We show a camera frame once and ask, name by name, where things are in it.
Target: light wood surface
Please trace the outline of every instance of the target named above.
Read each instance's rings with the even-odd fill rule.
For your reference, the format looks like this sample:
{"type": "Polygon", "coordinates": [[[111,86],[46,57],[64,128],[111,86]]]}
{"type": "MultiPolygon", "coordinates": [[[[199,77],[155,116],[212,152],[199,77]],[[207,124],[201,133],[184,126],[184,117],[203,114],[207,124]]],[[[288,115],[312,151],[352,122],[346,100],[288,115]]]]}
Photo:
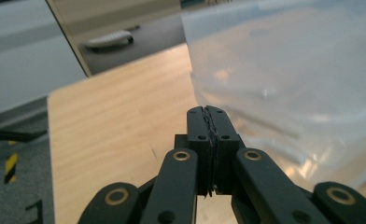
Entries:
{"type": "MultiPolygon", "coordinates": [[[[95,193],[157,175],[186,112],[197,106],[186,45],[58,90],[49,97],[56,223],[77,223],[95,193]]],[[[366,196],[366,187],[362,192],[366,196]]],[[[197,223],[236,223],[230,197],[198,198],[197,223]]]]}

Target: tabletop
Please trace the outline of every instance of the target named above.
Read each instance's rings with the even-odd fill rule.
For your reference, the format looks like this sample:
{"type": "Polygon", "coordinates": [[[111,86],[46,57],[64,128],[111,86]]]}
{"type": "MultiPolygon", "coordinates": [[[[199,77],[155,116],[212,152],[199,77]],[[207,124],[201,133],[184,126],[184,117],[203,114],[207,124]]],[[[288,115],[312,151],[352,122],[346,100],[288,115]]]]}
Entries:
{"type": "MultiPolygon", "coordinates": [[[[143,185],[160,170],[195,106],[186,45],[57,90],[49,96],[56,223],[77,223],[98,190],[143,185]]],[[[366,196],[366,186],[360,190],[366,196]]],[[[198,198],[197,223],[236,223],[230,196],[198,198]]]]}

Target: yellow and black striped tape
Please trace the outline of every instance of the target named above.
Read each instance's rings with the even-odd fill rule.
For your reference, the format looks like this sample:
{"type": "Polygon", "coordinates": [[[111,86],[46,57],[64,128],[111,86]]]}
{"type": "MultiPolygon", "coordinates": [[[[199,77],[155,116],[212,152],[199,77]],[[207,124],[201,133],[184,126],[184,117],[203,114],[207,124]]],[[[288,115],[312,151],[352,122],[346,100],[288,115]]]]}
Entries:
{"type": "Polygon", "coordinates": [[[14,182],[17,177],[15,175],[15,168],[17,166],[18,153],[12,154],[6,160],[5,184],[14,182]]]}

